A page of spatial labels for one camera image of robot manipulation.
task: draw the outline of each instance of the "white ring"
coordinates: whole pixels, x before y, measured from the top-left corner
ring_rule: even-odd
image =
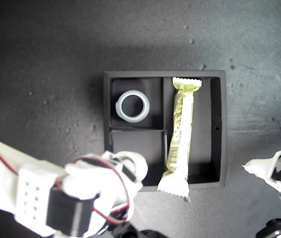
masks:
[[[137,96],[142,100],[142,103],[143,103],[143,109],[142,109],[141,113],[134,117],[127,116],[122,110],[122,103],[129,96]],[[120,118],[124,119],[127,122],[135,123],[135,122],[140,122],[146,118],[146,116],[149,113],[150,104],[149,104],[149,100],[145,94],[143,94],[142,92],[139,92],[137,90],[130,90],[130,91],[124,92],[119,97],[118,101],[116,102],[115,107],[116,107],[117,115]]]

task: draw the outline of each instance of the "dark gray surface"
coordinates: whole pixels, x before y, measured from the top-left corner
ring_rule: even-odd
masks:
[[[281,1],[3,2],[0,141],[59,165],[101,153],[103,71],[205,64],[226,71],[226,185],[189,204],[140,193],[133,221],[174,238],[251,238],[281,217],[278,194],[240,166],[281,149]],[[30,236],[14,224],[0,213],[2,237]]]

